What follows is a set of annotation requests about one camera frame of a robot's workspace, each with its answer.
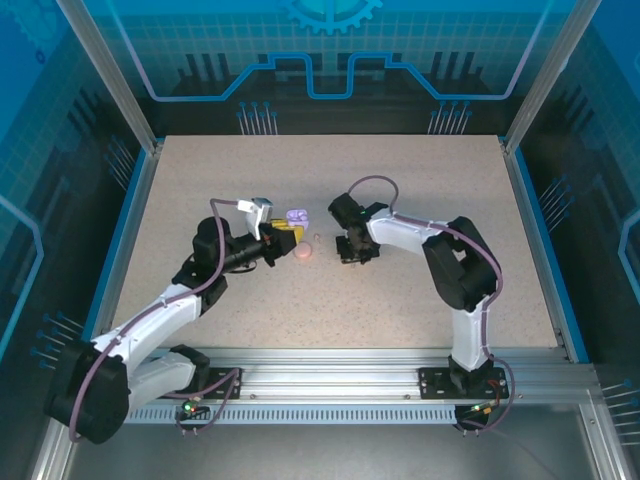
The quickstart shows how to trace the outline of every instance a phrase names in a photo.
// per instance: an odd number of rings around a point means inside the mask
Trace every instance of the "black mounting plate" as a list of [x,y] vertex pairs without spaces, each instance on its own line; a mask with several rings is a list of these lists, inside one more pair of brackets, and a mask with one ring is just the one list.
[[487,383],[489,380],[495,380],[498,383],[503,381],[504,385],[500,386],[500,400],[509,398],[509,386],[502,368],[491,368],[487,372],[487,382],[472,388],[466,395],[462,394],[453,384],[449,372],[447,367],[419,368],[420,398],[422,400],[493,400],[496,398],[496,392]]
[[[233,368],[209,367],[209,381],[207,382],[207,385],[213,385],[232,370]],[[229,396],[229,400],[237,400],[240,398],[240,388],[242,387],[242,369],[239,368],[238,371],[238,377],[235,380],[236,385],[233,387],[233,391]],[[233,377],[231,377],[229,380],[224,382],[212,392],[207,393],[204,398],[207,400],[224,400],[224,396],[227,394],[227,390],[229,389],[232,380]]]

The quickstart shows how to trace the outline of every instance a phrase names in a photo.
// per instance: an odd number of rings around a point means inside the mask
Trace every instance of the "yellow object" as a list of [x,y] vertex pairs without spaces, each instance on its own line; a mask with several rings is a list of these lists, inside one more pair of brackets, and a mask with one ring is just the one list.
[[289,222],[287,222],[286,220],[282,219],[282,218],[276,218],[271,220],[271,226],[273,228],[277,228],[278,230],[284,230],[284,231],[290,231],[293,232],[293,234],[296,237],[296,245],[298,243],[300,243],[300,240],[302,240],[302,236],[304,235],[304,227],[301,225],[295,225],[293,227],[289,226]]

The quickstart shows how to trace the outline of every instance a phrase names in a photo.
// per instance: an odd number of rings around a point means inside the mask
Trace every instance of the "speckled tabletop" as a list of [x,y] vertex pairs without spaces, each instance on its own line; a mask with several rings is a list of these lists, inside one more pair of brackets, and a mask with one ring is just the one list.
[[[153,181],[114,324],[152,302],[191,253],[209,198],[264,196],[275,216],[305,208],[313,254],[275,268],[261,262],[228,275],[229,288],[202,318],[165,345],[193,347],[449,347],[451,312],[424,258],[392,247],[361,266],[336,254],[340,228],[327,212],[358,178],[388,175],[396,210],[434,220],[473,220],[500,262],[505,287],[490,314],[494,346],[556,345],[498,139],[494,136],[168,137]],[[359,186],[362,204],[387,202],[391,188]],[[221,207],[234,235],[242,213]]]

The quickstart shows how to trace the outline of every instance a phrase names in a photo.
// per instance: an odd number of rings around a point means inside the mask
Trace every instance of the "glass panel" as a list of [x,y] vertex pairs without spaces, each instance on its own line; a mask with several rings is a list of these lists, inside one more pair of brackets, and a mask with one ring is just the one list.
[[573,4],[87,2],[159,135],[505,133]]
[[[640,383],[639,16],[637,2],[602,2],[522,144],[604,386]],[[615,413],[637,410],[629,389],[611,393],[625,394]],[[620,431],[638,430],[633,422]]]
[[54,2],[0,1],[3,478],[26,478],[60,348],[86,320],[139,147]]

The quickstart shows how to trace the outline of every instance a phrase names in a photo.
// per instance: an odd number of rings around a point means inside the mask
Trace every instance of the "purple cable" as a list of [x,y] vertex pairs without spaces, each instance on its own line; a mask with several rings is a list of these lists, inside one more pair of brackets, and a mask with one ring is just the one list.
[[[481,423],[478,422],[474,422],[473,420],[463,420],[462,423],[466,423],[468,425],[471,425],[472,427],[476,427],[477,430],[485,430],[484,426]],[[549,467],[547,467],[544,462],[542,460],[540,460],[540,458],[533,453],[533,451],[531,451],[529,449],[529,447],[527,447],[526,445],[524,445],[522,442],[520,442],[520,440],[518,440],[517,438],[511,436],[511,435],[507,435],[504,432],[501,432],[500,430],[493,430],[493,433],[495,433],[496,435],[515,443],[516,445],[518,445],[518,447],[520,447],[520,449],[522,449],[522,451],[524,451],[525,453],[527,453],[545,472],[547,472],[549,474],[549,476],[551,478],[555,478],[556,480],[560,480],[560,477],[558,475],[556,475]]]
[[484,302],[484,304],[482,305],[482,313],[481,313],[481,320],[480,320],[482,351],[484,352],[484,354],[488,359],[498,362],[499,364],[504,366],[505,370],[509,374],[509,380],[511,381],[511,395],[509,396],[509,401],[507,402],[507,406],[502,412],[502,415],[500,415],[498,419],[494,421],[491,425],[488,425],[483,428],[483,431],[487,431],[487,432],[491,431],[504,420],[507,413],[509,413],[509,410],[511,410],[511,406],[513,405],[513,401],[515,399],[515,390],[516,390],[516,379],[515,379],[515,375],[513,374],[513,370],[511,369],[511,366],[506,361],[493,355],[489,351],[489,347],[487,346],[487,322],[488,322],[487,317],[489,313],[489,305],[491,305],[496,300],[496,298],[498,298],[498,296],[502,292],[502,287],[504,285],[504,279],[502,278],[502,271],[498,266],[498,262],[496,262],[495,259],[491,256],[491,254],[487,252],[484,248],[482,248],[477,242],[473,241],[471,238],[467,237],[463,233],[460,233],[446,225],[441,225],[439,223],[427,222],[427,221],[418,220],[415,218],[405,217],[404,215],[395,215],[395,218],[397,218],[398,220],[402,220],[403,222],[412,223],[414,225],[418,225],[421,227],[440,230],[441,232],[449,233],[454,237],[459,238],[464,243],[466,243],[471,248],[473,248],[476,252],[478,252],[489,263],[489,265],[491,265],[491,268],[493,268],[493,271],[496,274],[497,283],[498,283],[496,287],[496,291],[493,292],[493,295],[491,295],[487,299],[487,301]]
[[393,195],[393,198],[389,203],[389,211],[393,213],[393,207],[396,204],[396,200],[398,200],[398,195],[400,195],[400,188],[398,187],[398,184],[394,182],[392,179],[390,179],[389,177],[385,177],[384,175],[368,175],[366,177],[362,177],[360,180],[356,180],[355,183],[349,187],[349,190],[347,190],[347,193],[350,194],[354,188],[356,188],[358,185],[368,180],[384,180],[385,182],[390,183],[393,186],[393,189],[395,190],[395,194]]
[[96,361],[93,362],[93,365],[91,365],[91,368],[87,372],[87,375],[84,377],[84,380],[82,381],[82,384],[78,389],[78,395],[76,396],[76,401],[73,404],[73,409],[71,410],[71,419],[69,420],[69,440],[71,440],[72,442],[77,443],[82,438],[77,434],[78,417],[80,416],[80,408],[82,407],[82,402],[84,401],[84,397],[87,394],[87,390],[89,389],[89,385],[91,384],[93,377],[96,375],[96,372],[98,371],[98,369],[100,368],[104,360],[107,358],[111,350],[113,350],[116,347],[116,345],[120,343],[120,340],[123,337],[125,337],[126,334],[133,327],[135,327],[136,324],[140,322],[140,320],[145,318],[147,315],[155,312],[161,307],[166,308],[166,305],[182,300],[183,298],[186,298],[190,295],[196,295],[202,292],[203,290],[209,288],[222,273],[222,269],[224,267],[224,257],[225,257],[224,229],[222,228],[222,221],[220,219],[220,214],[218,213],[216,203],[220,203],[223,205],[237,205],[237,202],[212,198],[209,201],[209,203],[211,204],[211,210],[213,210],[213,216],[216,221],[216,228],[218,229],[218,237],[220,238],[220,256],[218,259],[218,266],[216,268],[216,271],[213,273],[213,275],[211,275],[211,278],[209,278],[209,280],[207,280],[205,283],[203,283],[199,287],[196,287],[193,290],[189,290],[188,292],[175,295],[167,299],[165,303],[158,302],[149,306],[148,308],[140,312],[138,315],[133,317],[133,319],[129,323],[127,323],[124,326],[124,328],[120,331],[120,334],[114,337],[113,340],[111,340],[111,342],[109,342],[107,347],[98,356]]
[[[229,401],[229,397],[231,397],[231,392],[233,392],[233,387],[235,386],[236,379],[238,378],[239,374],[240,374],[240,371],[237,368],[234,368],[229,373],[227,373],[224,377],[222,377],[220,380],[218,380],[216,383],[214,383],[213,385],[208,386],[204,390],[201,390],[201,391],[196,392],[196,393],[169,393],[169,394],[165,395],[165,397],[183,398],[183,399],[187,399],[188,400],[188,399],[193,398],[193,397],[204,396],[207,393],[215,390],[216,388],[221,386],[224,382],[229,380],[229,378],[231,378],[231,385],[229,385],[229,388],[227,389],[227,393],[225,393],[224,399],[222,400],[222,403],[220,404],[220,408],[218,408],[218,411],[213,416],[213,418],[208,423],[206,423],[205,425],[203,425],[200,428],[195,428],[194,427],[193,434],[197,435],[199,431],[202,432],[204,430],[207,430],[208,428],[211,428],[213,426],[213,424],[218,421],[218,418],[220,418],[220,415],[222,415],[222,411],[224,410],[224,407],[227,406],[227,402]],[[180,423],[180,420],[177,417],[176,417],[176,426],[182,430],[182,435],[185,435],[188,432],[188,430],[185,429],[182,426],[182,423]]]

